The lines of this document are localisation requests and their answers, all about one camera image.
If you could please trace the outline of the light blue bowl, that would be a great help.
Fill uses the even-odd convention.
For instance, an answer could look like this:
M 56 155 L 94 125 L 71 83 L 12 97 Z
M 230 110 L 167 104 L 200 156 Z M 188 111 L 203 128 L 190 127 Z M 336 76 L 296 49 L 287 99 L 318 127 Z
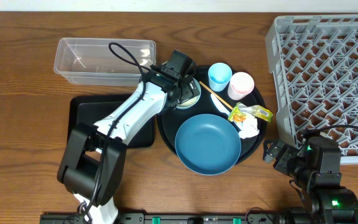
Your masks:
M 188 100 L 188 101 L 186 101 L 186 102 L 184 102 L 184 103 L 182 103 L 182 104 L 177 105 L 177 109 L 179 109 L 179 110 L 189 109 L 189 108 L 191 108 L 193 105 L 195 105 L 195 104 L 198 102 L 198 100 L 200 99 L 200 97 L 201 97 L 201 87 L 200 87 L 200 84 L 199 84 L 199 82 L 198 82 L 195 78 L 193 79 L 193 81 L 194 81 L 194 83 L 195 83 L 195 85 L 196 85 L 198 91 L 200 92 L 200 94 L 199 94 L 198 96 L 194 97 L 194 98 L 191 98 L 190 100 Z

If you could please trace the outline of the dark blue plate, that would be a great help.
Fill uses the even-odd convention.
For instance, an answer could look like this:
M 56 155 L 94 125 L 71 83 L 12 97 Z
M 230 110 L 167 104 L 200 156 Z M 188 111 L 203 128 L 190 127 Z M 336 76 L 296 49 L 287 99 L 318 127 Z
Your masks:
M 219 175 L 232 168 L 241 154 L 237 129 L 214 114 L 187 119 L 175 136 L 175 150 L 181 162 L 197 174 Z

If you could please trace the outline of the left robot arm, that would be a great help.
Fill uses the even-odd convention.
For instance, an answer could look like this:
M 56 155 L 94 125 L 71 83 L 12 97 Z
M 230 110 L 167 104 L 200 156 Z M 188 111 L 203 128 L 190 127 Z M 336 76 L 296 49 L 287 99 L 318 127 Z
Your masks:
M 150 70 L 135 92 L 115 111 L 92 125 L 80 123 L 70 133 L 57 179 L 79 201 L 76 214 L 63 223 L 114 223 L 113 196 L 122 180 L 129 143 L 156 114 L 201 93 L 192 77 L 173 79 Z

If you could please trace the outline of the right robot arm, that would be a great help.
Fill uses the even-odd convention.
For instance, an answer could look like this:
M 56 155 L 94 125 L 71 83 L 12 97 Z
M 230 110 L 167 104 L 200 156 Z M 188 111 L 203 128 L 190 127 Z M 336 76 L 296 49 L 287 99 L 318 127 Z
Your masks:
M 339 144 L 312 136 L 297 149 L 281 140 L 264 141 L 264 162 L 289 176 L 302 207 L 288 208 L 272 223 L 358 223 L 358 199 L 341 185 Z

